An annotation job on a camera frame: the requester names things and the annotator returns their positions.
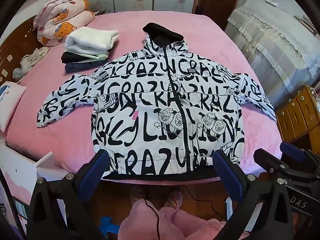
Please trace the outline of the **black white graffiti jacket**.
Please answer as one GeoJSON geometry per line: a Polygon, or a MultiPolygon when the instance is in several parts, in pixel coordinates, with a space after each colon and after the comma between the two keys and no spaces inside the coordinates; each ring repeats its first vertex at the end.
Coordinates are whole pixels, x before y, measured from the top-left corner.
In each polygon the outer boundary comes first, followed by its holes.
{"type": "Polygon", "coordinates": [[[141,50],[90,75],[74,74],[51,92],[37,126],[92,105],[94,151],[110,158],[106,179],[191,181],[216,177],[213,153],[241,163],[242,106],[276,115],[262,87],[246,73],[189,51],[182,35],[156,24],[144,27],[141,50]]]}

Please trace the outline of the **white bedside table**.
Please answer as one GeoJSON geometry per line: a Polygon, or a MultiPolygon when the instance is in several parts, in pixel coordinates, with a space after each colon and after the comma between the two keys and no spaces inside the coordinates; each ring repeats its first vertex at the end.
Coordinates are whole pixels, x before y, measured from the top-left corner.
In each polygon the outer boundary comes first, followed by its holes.
{"type": "Polygon", "coordinates": [[[60,180],[67,174],[66,170],[55,165],[53,152],[47,153],[38,161],[33,161],[9,148],[3,138],[1,138],[1,171],[13,197],[24,231],[37,179],[43,177],[46,181],[60,180]]]}

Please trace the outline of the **pink pajama legs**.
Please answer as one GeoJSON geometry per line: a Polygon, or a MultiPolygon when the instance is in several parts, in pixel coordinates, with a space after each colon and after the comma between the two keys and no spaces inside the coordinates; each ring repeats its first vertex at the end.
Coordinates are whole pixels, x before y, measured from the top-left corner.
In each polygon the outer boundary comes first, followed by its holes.
{"type": "Polygon", "coordinates": [[[130,192],[131,210],[119,228],[118,239],[214,239],[225,221],[204,220],[181,210],[183,195],[175,190],[165,204],[156,209],[141,187],[130,192]]]}

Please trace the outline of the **light green folded garment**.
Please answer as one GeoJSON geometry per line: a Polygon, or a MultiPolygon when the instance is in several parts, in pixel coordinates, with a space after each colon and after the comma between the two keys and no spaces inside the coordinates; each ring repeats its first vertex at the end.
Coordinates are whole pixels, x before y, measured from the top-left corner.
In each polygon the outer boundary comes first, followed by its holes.
{"type": "Polygon", "coordinates": [[[106,53],[96,54],[96,55],[82,54],[82,53],[75,53],[75,54],[83,56],[83,57],[88,58],[88,59],[92,59],[92,60],[105,60],[105,59],[108,58],[109,52],[107,51],[106,53]]]}

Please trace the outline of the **lace covered furniture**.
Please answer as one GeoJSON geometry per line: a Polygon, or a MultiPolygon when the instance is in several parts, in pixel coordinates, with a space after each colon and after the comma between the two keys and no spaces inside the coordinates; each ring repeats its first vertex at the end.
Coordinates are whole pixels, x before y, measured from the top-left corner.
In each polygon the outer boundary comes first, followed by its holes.
{"type": "Polygon", "coordinates": [[[319,79],[319,38],[267,2],[246,0],[229,16],[225,32],[244,54],[274,107],[301,85],[319,79]]]}

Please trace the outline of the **yellow wooden drawer cabinet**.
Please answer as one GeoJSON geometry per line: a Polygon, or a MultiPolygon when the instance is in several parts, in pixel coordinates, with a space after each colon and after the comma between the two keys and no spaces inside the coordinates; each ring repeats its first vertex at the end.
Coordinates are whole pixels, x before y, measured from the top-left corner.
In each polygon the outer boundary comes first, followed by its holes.
{"type": "Polygon", "coordinates": [[[302,85],[294,98],[289,99],[276,109],[277,126],[283,141],[293,142],[308,136],[316,145],[319,135],[318,95],[308,86],[302,85]]]}

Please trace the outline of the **crumpled beige cloth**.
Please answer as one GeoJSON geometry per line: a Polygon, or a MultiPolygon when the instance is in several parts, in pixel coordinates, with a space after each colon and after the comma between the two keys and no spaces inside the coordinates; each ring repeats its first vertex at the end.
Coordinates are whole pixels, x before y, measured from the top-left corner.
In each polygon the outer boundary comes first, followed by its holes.
{"type": "Polygon", "coordinates": [[[17,82],[24,77],[35,64],[37,64],[41,59],[43,59],[48,51],[49,47],[41,47],[35,49],[34,52],[30,55],[25,55],[20,61],[20,68],[15,68],[12,72],[12,78],[17,82]]]}

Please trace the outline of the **blue plastic stool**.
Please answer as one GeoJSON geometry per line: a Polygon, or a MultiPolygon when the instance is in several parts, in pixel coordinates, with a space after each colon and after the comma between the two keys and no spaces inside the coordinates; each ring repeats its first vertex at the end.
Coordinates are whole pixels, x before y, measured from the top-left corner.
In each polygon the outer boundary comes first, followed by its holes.
{"type": "Polygon", "coordinates": [[[112,223],[112,217],[100,218],[99,230],[103,233],[104,236],[107,236],[108,233],[117,235],[119,233],[119,228],[119,225],[112,223]]]}

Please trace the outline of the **bear print folded quilt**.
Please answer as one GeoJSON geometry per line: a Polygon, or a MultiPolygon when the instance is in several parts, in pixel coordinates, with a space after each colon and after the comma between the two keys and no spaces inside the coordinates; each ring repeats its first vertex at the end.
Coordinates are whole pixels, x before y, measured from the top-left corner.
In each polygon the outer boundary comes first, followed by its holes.
{"type": "Polygon", "coordinates": [[[40,44],[53,47],[94,19],[95,13],[89,10],[88,0],[51,0],[35,16],[33,28],[40,44]]]}

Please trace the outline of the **navy folded garment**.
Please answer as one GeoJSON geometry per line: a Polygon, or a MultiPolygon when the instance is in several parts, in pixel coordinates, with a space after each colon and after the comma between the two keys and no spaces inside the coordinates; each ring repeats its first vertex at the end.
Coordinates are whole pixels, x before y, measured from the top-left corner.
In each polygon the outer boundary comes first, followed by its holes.
{"type": "Polygon", "coordinates": [[[101,61],[92,61],[92,62],[70,62],[65,64],[65,72],[66,73],[75,73],[75,72],[81,72],[85,70],[89,70],[95,67],[100,67],[101,65],[105,64],[106,60],[101,61]]]}

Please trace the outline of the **black folded garment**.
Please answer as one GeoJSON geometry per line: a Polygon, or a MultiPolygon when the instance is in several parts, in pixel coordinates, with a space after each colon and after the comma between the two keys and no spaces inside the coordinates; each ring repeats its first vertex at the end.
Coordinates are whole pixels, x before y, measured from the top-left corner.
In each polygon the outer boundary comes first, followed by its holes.
{"type": "Polygon", "coordinates": [[[65,51],[61,56],[62,63],[72,63],[72,62],[77,63],[77,62],[82,62],[82,61],[86,61],[86,60],[97,61],[97,60],[99,60],[99,58],[96,56],[94,56],[94,57],[82,56],[82,55],[67,52],[67,51],[65,51]]]}

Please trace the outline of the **white folded fleece garment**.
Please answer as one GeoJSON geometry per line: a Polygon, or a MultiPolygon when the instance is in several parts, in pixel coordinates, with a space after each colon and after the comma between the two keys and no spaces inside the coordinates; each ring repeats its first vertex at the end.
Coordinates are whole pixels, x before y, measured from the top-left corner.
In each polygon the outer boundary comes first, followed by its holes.
{"type": "Polygon", "coordinates": [[[99,30],[81,27],[71,32],[65,40],[68,52],[98,55],[106,54],[118,40],[118,30],[99,30]]]}

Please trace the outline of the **white pillow blue print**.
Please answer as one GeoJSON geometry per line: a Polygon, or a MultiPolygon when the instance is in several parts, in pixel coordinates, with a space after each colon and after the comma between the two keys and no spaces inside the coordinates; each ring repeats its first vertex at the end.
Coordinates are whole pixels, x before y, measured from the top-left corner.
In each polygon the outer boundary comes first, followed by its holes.
{"type": "Polygon", "coordinates": [[[1,85],[1,100],[0,100],[0,127],[4,133],[10,121],[10,118],[15,111],[21,97],[25,93],[26,87],[20,86],[14,82],[6,81],[1,85]]]}

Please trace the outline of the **brown wooden headboard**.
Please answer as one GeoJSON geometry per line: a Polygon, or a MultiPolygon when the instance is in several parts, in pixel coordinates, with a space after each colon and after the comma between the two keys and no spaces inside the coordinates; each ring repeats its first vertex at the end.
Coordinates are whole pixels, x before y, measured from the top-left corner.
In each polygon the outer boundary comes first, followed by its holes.
{"type": "Polygon", "coordinates": [[[14,81],[12,73],[15,68],[20,68],[21,59],[42,47],[33,28],[34,18],[32,16],[21,23],[1,44],[1,85],[5,81],[14,81]]]}

